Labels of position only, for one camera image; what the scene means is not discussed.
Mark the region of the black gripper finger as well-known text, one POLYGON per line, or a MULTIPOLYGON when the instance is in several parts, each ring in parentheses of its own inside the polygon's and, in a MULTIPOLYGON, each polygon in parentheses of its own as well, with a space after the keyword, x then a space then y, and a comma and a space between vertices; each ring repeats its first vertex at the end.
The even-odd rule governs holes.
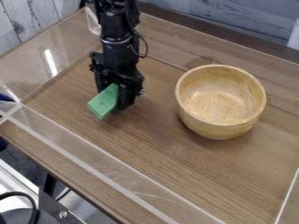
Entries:
POLYGON ((136 100, 136 87, 128 84, 117 86, 117 105, 118 110, 125 110, 136 100))
POLYGON ((107 70, 94 72, 97 91, 101 92, 112 83, 113 75, 107 70))

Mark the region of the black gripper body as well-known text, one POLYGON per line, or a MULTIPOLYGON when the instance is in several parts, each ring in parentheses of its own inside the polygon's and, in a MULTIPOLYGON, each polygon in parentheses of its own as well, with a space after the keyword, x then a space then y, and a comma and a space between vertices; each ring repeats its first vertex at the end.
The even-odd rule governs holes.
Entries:
POLYGON ((121 41, 101 39, 101 52, 91 52, 89 70, 107 70, 113 75, 113 83, 134 86, 136 96, 141 94, 144 76, 136 68, 138 59, 138 39, 128 38, 121 41))

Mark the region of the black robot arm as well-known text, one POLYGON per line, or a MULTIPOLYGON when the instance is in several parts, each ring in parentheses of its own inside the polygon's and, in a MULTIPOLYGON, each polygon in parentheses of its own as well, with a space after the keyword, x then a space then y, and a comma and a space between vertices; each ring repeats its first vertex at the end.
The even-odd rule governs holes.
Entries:
POLYGON ((94 74, 97 92, 116 85, 116 110, 126 109, 142 93, 144 76, 137 62, 146 57, 140 53, 140 41, 145 39, 136 30, 140 12, 136 0, 93 0, 101 52, 90 52, 89 71, 94 74))

